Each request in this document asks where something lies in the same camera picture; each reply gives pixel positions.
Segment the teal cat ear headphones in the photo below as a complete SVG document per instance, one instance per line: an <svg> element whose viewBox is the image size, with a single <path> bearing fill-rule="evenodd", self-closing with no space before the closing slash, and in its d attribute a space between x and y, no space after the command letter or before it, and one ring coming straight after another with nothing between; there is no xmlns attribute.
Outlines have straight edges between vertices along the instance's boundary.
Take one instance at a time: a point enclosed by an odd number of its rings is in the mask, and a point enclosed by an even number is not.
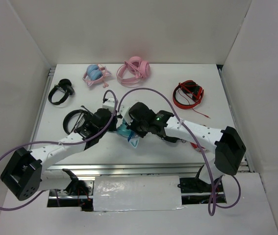
<svg viewBox="0 0 278 235"><path fill-rule="evenodd" d="M127 124L123 120L122 124L117 128L117 134L126 138L127 142L133 147L137 148L139 143L139 136L132 130L127 129Z"/></svg>

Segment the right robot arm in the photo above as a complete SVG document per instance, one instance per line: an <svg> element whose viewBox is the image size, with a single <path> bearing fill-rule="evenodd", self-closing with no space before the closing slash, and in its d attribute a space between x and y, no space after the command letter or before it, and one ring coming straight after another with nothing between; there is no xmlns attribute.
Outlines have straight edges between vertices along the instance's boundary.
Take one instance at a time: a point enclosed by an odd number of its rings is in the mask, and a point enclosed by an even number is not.
<svg viewBox="0 0 278 235"><path fill-rule="evenodd" d="M184 140L194 143L199 149L213 153L214 158L204 164L196 175L196 188L202 192L212 187L212 181L224 175L236 175L246 152L233 127L216 129L179 119L164 110L155 113L142 102L128 108L124 119L127 128L142 138L151 133L168 142Z"/></svg>

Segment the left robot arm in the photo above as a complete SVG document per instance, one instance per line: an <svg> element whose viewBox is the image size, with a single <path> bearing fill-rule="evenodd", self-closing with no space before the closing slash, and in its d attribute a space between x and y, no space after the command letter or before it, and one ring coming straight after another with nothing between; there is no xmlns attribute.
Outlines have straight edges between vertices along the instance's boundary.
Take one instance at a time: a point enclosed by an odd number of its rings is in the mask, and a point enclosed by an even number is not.
<svg viewBox="0 0 278 235"><path fill-rule="evenodd" d="M77 177L68 169L52 173L48 168L97 144L107 131L116 126L116 122L114 109L100 108L57 144L15 150L0 179L20 201L47 189L61 189L65 194L73 195L78 190Z"/></svg>

